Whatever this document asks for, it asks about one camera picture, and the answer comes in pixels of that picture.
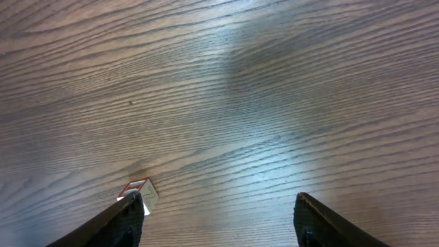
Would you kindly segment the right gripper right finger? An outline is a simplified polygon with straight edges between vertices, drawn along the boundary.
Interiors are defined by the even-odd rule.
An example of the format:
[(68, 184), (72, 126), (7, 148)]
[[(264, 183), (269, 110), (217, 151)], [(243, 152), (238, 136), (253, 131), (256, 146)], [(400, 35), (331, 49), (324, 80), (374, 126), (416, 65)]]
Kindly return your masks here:
[(389, 247), (305, 192), (296, 196), (294, 228), (300, 247)]

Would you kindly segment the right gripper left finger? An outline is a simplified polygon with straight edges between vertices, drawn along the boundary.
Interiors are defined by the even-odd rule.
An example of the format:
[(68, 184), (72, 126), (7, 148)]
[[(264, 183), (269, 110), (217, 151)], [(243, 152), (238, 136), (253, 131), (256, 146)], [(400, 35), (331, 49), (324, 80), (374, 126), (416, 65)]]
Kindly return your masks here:
[(135, 191), (47, 247), (138, 247), (143, 221), (142, 197)]

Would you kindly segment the wood block red bone face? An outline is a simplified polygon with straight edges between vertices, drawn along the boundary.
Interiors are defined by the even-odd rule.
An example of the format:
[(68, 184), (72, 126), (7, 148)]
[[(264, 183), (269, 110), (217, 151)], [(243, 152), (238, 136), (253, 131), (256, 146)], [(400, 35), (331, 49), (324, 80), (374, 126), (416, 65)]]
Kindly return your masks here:
[(120, 201), (128, 194), (135, 191), (138, 191), (141, 194), (143, 200), (144, 215), (150, 215), (159, 201), (158, 192), (156, 191), (150, 178), (143, 178), (140, 180), (134, 180), (129, 182), (124, 187), (122, 192), (117, 196), (117, 201)]

